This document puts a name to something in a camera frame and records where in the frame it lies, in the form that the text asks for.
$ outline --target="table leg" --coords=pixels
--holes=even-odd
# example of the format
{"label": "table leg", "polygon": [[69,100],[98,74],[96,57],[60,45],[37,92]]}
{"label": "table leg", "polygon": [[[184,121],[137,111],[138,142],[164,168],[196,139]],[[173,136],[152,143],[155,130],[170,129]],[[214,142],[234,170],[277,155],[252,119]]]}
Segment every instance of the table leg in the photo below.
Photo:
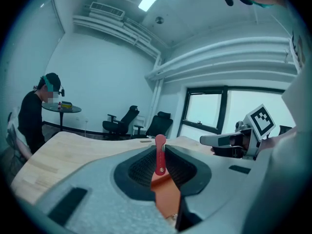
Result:
{"label": "table leg", "polygon": [[63,131],[63,115],[64,115],[63,112],[60,112],[60,113],[59,113],[60,131],[61,131],[61,132]]}

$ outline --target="window frame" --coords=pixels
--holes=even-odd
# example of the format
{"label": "window frame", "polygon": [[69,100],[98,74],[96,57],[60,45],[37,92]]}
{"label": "window frame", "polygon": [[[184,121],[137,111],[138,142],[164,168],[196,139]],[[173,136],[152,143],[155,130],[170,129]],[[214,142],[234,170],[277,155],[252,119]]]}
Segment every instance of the window frame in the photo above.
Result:
{"label": "window frame", "polygon": [[[246,87],[246,86],[220,86],[220,87],[200,87],[200,88],[187,88],[183,113],[180,121],[179,131],[177,133],[177,137],[180,136],[181,129],[183,125],[187,125],[190,127],[194,127],[197,129],[201,129],[210,133],[214,133],[220,135],[222,133],[227,102],[228,102],[228,93],[231,90],[238,91],[254,91],[254,92],[265,92],[265,93],[273,93],[273,94],[283,94],[285,90],[282,89],[273,89],[273,88],[263,88],[263,87]],[[187,110],[190,103],[191,95],[221,95],[221,103],[220,103],[220,111],[219,117],[216,127],[211,127],[199,123],[194,123],[186,120]]]}

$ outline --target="desk surface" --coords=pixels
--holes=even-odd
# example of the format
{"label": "desk surface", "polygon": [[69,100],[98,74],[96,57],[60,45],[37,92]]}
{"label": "desk surface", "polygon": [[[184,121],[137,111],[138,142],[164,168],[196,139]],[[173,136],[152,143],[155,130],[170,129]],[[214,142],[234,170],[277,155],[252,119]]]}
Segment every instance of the desk surface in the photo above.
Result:
{"label": "desk surface", "polygon": [[[59,132],[26,162],[11,188],[17,196],[34,204],[49,188],[88,162],[155,144],[154,140],[141,140],[147,139],[105,141]],[[167,144],[211,153],[211,147],[187,137],[168,140]]]}
{"label": "desk surface", "polygon": [[81,112],[81,108],[72,106],[71,108],[61,108],[59,109],[58,103],[43,103],[42,107],[46,110],[60,113],[79,113]]}

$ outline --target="round table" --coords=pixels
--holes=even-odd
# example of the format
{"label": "round table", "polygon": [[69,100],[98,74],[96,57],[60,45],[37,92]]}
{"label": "round table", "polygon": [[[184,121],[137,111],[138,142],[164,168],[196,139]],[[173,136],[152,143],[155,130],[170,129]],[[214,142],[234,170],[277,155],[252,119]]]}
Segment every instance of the round table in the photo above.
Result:
{"label": "round table", "polygon": [[60,120],[60,131],[63,131],[63,115],[64,113],[79,113],[81,112],[81,108],[73,106],[72,108],[61,108],[58,109],[58,103],[43,103],[42,107],[46,110],[59,112],[59,120]]}

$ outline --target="ceiling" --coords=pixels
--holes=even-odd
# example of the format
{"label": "ceiling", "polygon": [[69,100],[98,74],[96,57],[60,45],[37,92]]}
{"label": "ceiling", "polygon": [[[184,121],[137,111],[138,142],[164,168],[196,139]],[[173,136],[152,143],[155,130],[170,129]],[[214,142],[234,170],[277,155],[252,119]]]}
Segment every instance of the ceiling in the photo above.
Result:
{"label": "ceiling", "polygon": [[[276,23],[271,16],[274,9],[246,6],[234,0],[229,7],[224,0],[157,0],[148,12],[139,9],[142,0],[96,0],[126,12],[125,16],[145,26],[173,48],[188,39],[235,25],[246,23]],[[164,23],[157,24],[156,17]]]}

